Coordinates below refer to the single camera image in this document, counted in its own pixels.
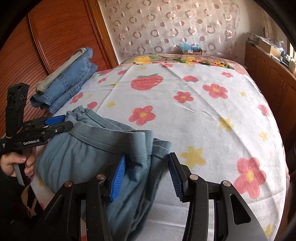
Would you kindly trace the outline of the left hand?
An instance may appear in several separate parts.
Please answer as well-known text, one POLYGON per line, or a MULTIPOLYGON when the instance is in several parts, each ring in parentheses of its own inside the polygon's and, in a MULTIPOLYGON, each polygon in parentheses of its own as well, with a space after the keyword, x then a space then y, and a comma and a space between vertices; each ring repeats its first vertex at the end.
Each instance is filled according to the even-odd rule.
POLYGON ((25 164, 25 175, 30 177, 35 173, 36 166, 36 148, 31 149, 29 157, 12 152, 1 157, 1 169, 7 176, 16 177, 14 164, 25 164))

